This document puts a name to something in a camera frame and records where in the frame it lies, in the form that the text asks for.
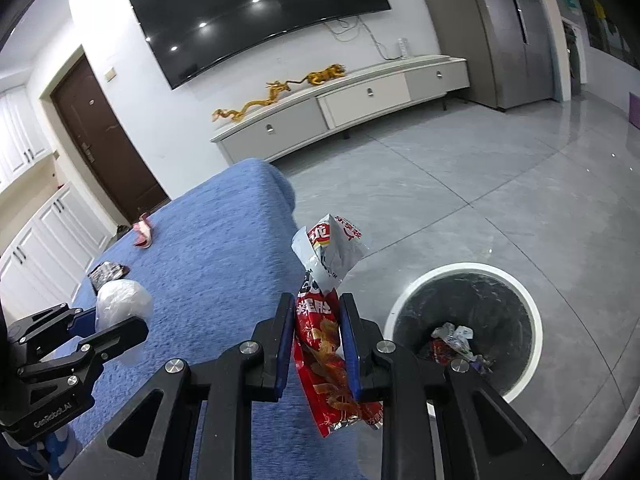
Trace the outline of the blue white gloved left hand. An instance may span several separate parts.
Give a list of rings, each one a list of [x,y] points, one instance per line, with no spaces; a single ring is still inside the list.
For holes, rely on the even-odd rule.
[[[66,425],[30,445],[1,435],[2,479],[58,479],[81,452],[74,430]]]

